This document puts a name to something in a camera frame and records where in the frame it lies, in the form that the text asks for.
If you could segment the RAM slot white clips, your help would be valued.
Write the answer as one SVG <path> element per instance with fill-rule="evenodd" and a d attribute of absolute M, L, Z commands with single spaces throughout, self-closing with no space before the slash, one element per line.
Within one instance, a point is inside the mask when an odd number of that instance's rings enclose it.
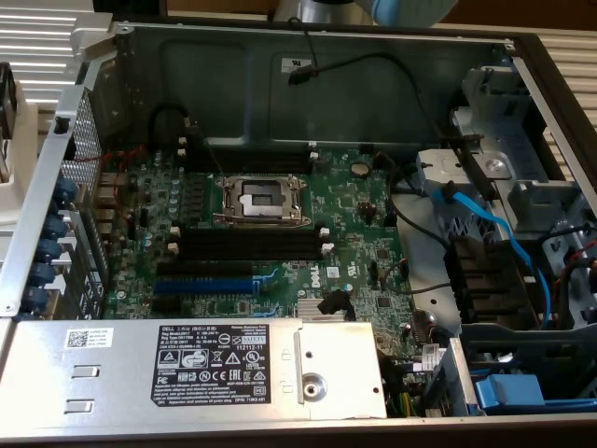
<path fill-rule="evenodd" d="M 211 148 L 244 148 L 244 149 L 276 149 L 282 150 L 291 149 L 316 149 L 322 146 L 314 140 L 280 140 L 280 139 L 263 139 L 251 140 L 248 137 L 203 137 L 198 140 L 200 146 Z"/>
<path fill-rule="evenodd" d="M 210 228 L 210 229 L 180 229 L 181 238 L 203 238 L 203 237 L 231 237 L 237 236 L 296 236 L 319 238 L 319 229 L 308 228 L 272 228 L 272 229 L 249 229 L 249 228 Z"/>
<path fill-rule="evenodd" d="M 257 149 L 244 149 L 244 148 L 236 148 L 239 150 L 257 150 Z M 301 161 L 301 162 L 309 162 L 310 156 L 312 151 L 309 149 L 291 149 L 291 150 L 282 150 L 281 148 L 270 149 L 274 151 L 298 151 L 298 150 L 308 150 L 309 156 L 308 157 L 300 157 L 300 158 L 279 158 L 279 157 L 227 157 L 227 158 L 217 158 L 218 161 L 223 164 L 228 164 L 230 162 L 237 162 L 237 161 Z M 185 151 L 185 158 L 184 160 L 188 163 L 211 163 L 211 159 L 209 153 L 206 149 L 199 149 L 199 150 L 190 150 L 187 149 Z"/>
<path fill-rule="evenodd" d="M 231 252 L 273 252 L 273 251 L 284 251 L 284 252 L 315 252 L 317 251 L 322 256 L 324 255 L 324 249 L 319 244 L 305 245 L 305 244 L 277 244 L 267 242 L 266 244 L 255 244 L 255 243 L 235 243 L 232 244 L 184 244 L 184 243 L 169 243 L 167 248 L 171 251 L 177 251 L 178 254 L 181 252 L 197 252 L 197 251 L 231 251 Z"/>

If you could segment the metal CPU socket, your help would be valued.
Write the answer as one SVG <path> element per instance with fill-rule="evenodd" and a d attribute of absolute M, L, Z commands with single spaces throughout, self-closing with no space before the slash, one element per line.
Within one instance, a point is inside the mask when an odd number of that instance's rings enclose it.
<path fill-rule="evenodd" d="M 302 199 L 308 183 L 296 175 L 228 175 L 217 186 L 221 201 L 212 213 L 215 224 L 254 229 L 312 224 Z"/>

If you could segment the green Dell motherboard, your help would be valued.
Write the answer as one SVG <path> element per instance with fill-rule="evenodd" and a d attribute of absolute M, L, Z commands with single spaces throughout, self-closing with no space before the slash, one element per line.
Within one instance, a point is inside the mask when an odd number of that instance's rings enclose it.
<path fill-rule="evenodd" d="M 370 167 L 365 179 L 351 176 L 351 164 Z M 413 365 L 422 357 L 414 328 L 408 263 L 387 195 L 387 175 L 357 150 L 321 149 L 311 154 L 312 172 L 296 175 L 308 183 L 303 193 L 308 229 L 319 229 L 319 260 L 211 260 L 248 262 L 246 277 L 158 276 L 159 262 L 186 260 L 167 248 L 181 241 L 180 229 L 230 228 L 215 224 L 220 205 L 220 173 L 188 172 L 181 160 L 157 154 L 126 174 L 104 175 L 118 216 L 102 226 L 111 279 L 103 315 L 107 319 L 144 318 L 297 318 L 299 299 L 322 300 L 348 292 L 356 322 L 373 327 L 377 348 L 395 363 Z M 253 294 L 155 294 L 162 280 L 251 278 Z M 152 315 L 159 296 L 182 301 L 181 315 Z"/>

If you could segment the silver chipset heat sink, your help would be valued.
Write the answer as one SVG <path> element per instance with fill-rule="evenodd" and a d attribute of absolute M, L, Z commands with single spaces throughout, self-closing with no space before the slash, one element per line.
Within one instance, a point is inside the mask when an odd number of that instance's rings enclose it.
<path fill-rule="evenodd" d="M 346 311 L 319 299 L 299 299 L 297 317 L 310 322 L 347 322 Z"/>

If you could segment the long black expansion slot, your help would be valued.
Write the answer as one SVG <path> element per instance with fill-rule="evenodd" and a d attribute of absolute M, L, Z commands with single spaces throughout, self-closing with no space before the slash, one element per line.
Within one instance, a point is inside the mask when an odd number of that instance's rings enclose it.
<path fill-rule="evenodd" d="M 246 277 L 253 275 L 253 266 L 237 261 L 171 261 L 159 262 L 158 276 Z"/>

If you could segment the blue expansion slot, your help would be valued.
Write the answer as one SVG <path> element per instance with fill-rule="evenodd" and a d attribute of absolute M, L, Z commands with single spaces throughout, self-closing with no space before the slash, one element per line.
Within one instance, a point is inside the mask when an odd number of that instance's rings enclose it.
<path fill-rule="evenodd" d="M 251 278 L 162 280 L 154 285 L 155 294 L 253 294 Z"/>

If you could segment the thin socket locking lever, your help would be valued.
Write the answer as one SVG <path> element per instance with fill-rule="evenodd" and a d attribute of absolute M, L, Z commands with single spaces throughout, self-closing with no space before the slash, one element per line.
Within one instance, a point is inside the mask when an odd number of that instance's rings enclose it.
<path fill-rule="evenodd" d="M 201 146 L 207 150 L 207 152 L 209 153 L 210 159 L 213 162 L 213 164 L 215 165 L 215 168 L 217 169 L 217 171 L 220 173 L 220 175 L 222 176 L 223 179 L 226 178 L 226 174 L 225 171 L 223 170 L 223 167 L 221 165 L 221 163 L 218 161 L 214 150 L 212 149 L 212 147 L 210 146 L 209 142 L 208 142 L 208 138 L 205 134 L 205 132 L 203 131 L 203 129 L 201 128 L 200 123 L 194 119 L 193 120 L 193 124 L 195 125 L 195 127 L 197 128 L 197 133 L 199 136 L 199 139 L 201 141 Z"/>

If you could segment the grey metal PC case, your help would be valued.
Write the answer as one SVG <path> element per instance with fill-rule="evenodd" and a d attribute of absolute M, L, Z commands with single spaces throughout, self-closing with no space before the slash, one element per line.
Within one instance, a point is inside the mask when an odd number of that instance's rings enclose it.
<path fill-rule="evenodd" d="M 16 426 L 0 429 L 0 446 L 597 448 L 597 413 L 480 408 L 474 385 L 496 373 L 535 375 L 545 399 L 597 399 L 597 321 L 523 331 L 462 323 L 445 271 L 447 244 L 434 233 L 416 178 L 417 155 L 441 146 L 438 124 L 446 125 L 466 74 L 513 67 L 546 104 L 545 139 L 557 165 L 597 203 L 597 133 L 537 37 L 103 16 L 79 20 L 72 40 L 78 72 L 55 102 L 42 147 L 32 150 L 18 219 L 0 230 L 0 374 L 21 323 L 262 319 L 103 315 L 111 274 L 102 226 L 118 207 L 102 179 L 157 154 L 196 164 L 184 160 L 187 149 L 203 149 L 194 119 L 207 137 L 314 140 L 322 146 L 312 153 L 354 149 L 386 172 L 422 357 L 395 363 L 375 344 L 384 418 Z M 62 177 L 78 186 L 68 208 L 53 199 Z M 62 215 L 63 238 L 47 238 L 48 215 Z M 42 287 L 43 314 L 21 309 L 39 239 L 62 247 L 46 263 L 56 276 Z"/>

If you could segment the short black expansion slot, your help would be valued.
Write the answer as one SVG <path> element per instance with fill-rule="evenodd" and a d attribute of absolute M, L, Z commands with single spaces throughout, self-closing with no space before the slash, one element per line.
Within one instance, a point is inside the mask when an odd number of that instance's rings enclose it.
<path fill-rule="evenodd" d="M 152 315 L 181 315 L 182 301 L 176 296 L 159 296 L 151 302 Z"/>

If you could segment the black plastic bar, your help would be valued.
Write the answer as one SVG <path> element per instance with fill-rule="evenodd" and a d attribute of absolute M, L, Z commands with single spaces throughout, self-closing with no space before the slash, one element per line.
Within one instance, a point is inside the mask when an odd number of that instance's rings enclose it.
<path fill-rule="evenodd" d="M 497 198 L 497 192 L 490 179 L 484 174 L 471 151 L 473 144 L 480 143 L 482 135 L 476 133 L 457 135 L 447 125 L 438 124 L 439 141 L 442 146 L 449 147 L 455 154 L 461 167 L 485 201 Z"/>

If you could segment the grey metal disk bay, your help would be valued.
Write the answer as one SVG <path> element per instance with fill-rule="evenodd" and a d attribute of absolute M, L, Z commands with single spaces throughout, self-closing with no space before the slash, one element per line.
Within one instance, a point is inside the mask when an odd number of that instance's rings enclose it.
<path fill-rule="evenodd" d="M 446 125 L 482 135 L 471 147 L 497 198 L 485 201 L 454 152 L 428 148 L 416 158 L 417 181 L 434 233 L 508 242 L 538 288 L 538 329 L 574 329 L 597 321 L 597 203 L 565 175 L 549 148 L 546 104 L 513 67 L 470 70 L 454 95 Z"/>

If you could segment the blue card latch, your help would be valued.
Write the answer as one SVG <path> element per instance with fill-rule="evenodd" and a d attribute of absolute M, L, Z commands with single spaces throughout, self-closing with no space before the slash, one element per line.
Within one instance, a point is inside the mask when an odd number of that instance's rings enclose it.
<path fill-rule="evenodd" d="M 78 193 L 77 184 L 68 178 L 59 178 L 53 191 L 53 199 L 61 208 L 68 208 Z"/>
<path fill-rule="evenodd" d="M 43 287 L 55 280 L 56 273 L 51 265 L 41 262 L 32 264 L 27 284 L 34 287 Z"/>
<path fill-rule="evenodd" d="M 21 309 L 29 313 L 43 314 L 48 306 L 49 294 L 42 287 L 27 287 L 23 292 Z"/>
<path fill-rule="evenodd" d="M 43 263 L 51 263 L 61 256 L 62 247 L 56 241 L 51 239 L 39 239 L 36 250 L 35 260 Z"/>
<path fill-rule="evenodd" d="M 63 221 L 62 215 L 48 215 L 44 223 L 43 231 L 47 238 L 58 240 L 66 235 L 68 226 Z"/>

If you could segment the silver power supply unit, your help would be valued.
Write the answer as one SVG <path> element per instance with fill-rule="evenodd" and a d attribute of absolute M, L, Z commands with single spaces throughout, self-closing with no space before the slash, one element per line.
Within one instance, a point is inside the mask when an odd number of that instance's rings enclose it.
<path fill-rule="evenodd" d="M 385 416 L 363 323 L 21 323 L 0 374 L 0 429 Z"/>

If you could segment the blue plastic drive latch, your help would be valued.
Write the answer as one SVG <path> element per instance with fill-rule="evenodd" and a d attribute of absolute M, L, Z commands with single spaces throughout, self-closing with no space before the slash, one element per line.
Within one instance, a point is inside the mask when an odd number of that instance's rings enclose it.
<path fill-rule="evenodd" d="M 488 415 L 597 413 L 597 399 L 545 399 L 533 374 L 491 374 L 474 388 Z"/>

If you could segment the black graphics card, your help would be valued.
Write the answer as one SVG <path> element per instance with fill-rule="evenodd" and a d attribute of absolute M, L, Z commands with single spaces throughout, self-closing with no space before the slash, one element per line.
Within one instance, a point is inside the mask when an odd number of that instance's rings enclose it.
<path fill-rule="evenodd" d="M 13 138 L 17 111 L 17 87 L 11 66 L 0 62 L 0 133 L 5 140 Z"/>

